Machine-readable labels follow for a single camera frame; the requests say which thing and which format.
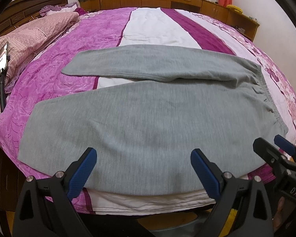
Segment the yellow cloth on floor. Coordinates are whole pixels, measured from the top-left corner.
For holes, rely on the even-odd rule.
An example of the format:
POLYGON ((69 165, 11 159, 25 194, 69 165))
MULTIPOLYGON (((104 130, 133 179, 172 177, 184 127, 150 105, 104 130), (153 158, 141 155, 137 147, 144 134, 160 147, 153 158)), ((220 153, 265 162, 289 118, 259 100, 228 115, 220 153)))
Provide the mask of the yellow cloth on floor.
POLYGON ((230 233, 232 225, 236 219, 237 212, 238 211, 236 209, 230 210, 229 215, 225 221, 225 224, 223 225, 223 228, 219 234, 219 237, 227 236, 230 233))

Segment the dark wooden headboard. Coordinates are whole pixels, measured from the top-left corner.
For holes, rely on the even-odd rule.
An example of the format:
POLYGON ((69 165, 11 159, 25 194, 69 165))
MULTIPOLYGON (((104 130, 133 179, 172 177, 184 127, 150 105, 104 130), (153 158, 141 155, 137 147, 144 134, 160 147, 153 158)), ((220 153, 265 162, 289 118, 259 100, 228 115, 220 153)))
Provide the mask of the dark wooden headboard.
POLYGON ((47 5, 66 5, 68 0, 13 0, 0 14, 0 36, 40 18, 40 10, 47 5))

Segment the wooden cabinet row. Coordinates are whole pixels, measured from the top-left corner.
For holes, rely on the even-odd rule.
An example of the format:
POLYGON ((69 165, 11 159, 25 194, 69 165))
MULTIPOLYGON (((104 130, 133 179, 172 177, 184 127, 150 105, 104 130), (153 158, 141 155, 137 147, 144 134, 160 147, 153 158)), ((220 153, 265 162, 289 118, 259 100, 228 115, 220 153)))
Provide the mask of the wooden cabinet row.
POLYGON ((181 9, 200 13, 237 29, 243 36, 253 41, 259 24, 248 16, 231 8, 223 7, 207 0, 78 0, 80 6, 90 12, 127 7, 148 7, 181 9))

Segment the purple ruffled pillow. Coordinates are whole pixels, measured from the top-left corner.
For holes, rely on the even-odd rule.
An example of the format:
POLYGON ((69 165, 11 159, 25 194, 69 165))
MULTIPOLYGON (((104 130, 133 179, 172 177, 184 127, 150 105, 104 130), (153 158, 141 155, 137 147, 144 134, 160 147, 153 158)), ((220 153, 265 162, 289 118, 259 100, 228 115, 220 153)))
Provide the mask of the purple ruffled pillow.
POLYGON ((55 13, 74 12, 78 7, 79 5, 76 2, 69 3, 64 6, 47 5, 39 11, 39 14, 41 17, 44 17, 55 13))

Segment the yellow object on cabinet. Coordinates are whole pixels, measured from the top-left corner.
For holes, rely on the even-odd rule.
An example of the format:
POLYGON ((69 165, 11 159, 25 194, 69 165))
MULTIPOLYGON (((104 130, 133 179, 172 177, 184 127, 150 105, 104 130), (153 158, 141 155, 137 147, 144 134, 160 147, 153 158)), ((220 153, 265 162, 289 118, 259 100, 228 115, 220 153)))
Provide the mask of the yellow object on cabinet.
POLYGON ((227 5, 226 8, 228 8, 229 10, 235 11, 237 13, 240 13, 240 14, 243 13, 242 9, 240 9, 239 7, 234 6, 232 4, 227 5))

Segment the grey pants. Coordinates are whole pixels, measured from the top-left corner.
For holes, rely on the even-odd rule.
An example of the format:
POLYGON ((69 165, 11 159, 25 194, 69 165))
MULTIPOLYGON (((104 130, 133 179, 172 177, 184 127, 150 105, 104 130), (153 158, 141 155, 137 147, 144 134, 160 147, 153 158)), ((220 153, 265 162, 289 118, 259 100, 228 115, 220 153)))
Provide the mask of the grey pants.
POLYGON ((26 123, 18 159, 41 173, 97 150, 89 189, 145 196, 200 190, 190 163, 195 148, 241 177, 263 164, 255 139, 288 133, 261 67, 237 56, 126 45, 80 52, 62 73, 130 79, 38 102, 26 123))

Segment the smartphone on holder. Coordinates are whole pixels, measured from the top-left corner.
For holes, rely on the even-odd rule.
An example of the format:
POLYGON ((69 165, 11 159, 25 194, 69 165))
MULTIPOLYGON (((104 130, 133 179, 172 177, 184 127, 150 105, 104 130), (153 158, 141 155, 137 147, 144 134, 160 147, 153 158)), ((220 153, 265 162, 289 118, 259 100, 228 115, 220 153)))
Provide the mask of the smartphone on holder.
POLYGON ((6 42, 3 47, 0 49, 0 72, 6 71, 9 62, 9 55, 8 55, 8 42, 6 42))

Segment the pink checked folded quilt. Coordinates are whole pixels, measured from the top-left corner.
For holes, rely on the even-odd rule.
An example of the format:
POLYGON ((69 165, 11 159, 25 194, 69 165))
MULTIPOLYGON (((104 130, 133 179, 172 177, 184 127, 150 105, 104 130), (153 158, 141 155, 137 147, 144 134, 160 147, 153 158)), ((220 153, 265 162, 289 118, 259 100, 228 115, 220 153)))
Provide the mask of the pink checked folded quilt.
POLYGON ((26 23, 0 37, 0 49, 8 43, 10 56, 5 77, 6 93, 11 92, 25 67, 78 19, 77 12, 55 13, 26 23))

